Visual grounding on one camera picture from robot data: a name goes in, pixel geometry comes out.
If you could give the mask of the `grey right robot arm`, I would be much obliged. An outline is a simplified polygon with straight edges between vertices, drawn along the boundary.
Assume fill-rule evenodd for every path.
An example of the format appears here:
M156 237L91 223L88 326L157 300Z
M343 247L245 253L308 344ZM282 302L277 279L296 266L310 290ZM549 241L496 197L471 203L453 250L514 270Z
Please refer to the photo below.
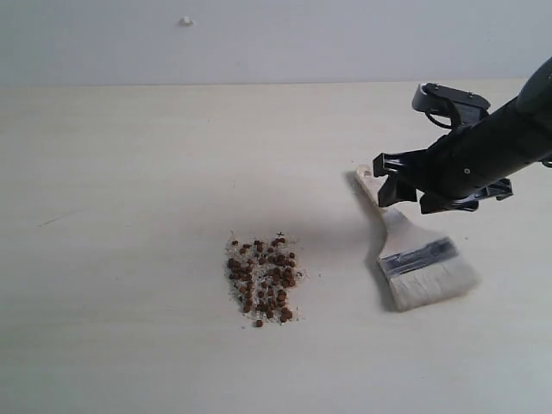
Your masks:
M420 84L411 107L448 132L425 149L373 160L373 176L385 179L375 195L381 208L417 202L424 214L473 212L483 199L510 197L513 173L551 165L550 61L494 112L481 95L435 83Z

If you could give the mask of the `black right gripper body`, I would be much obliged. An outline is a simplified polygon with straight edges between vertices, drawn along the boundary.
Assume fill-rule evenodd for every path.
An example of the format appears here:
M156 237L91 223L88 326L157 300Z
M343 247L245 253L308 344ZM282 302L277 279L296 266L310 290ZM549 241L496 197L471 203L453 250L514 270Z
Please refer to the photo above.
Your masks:
M379 154L373 175L416 175L417 191L442 198L502 201L513 195L513 138L508 129L453 130L425 149Z

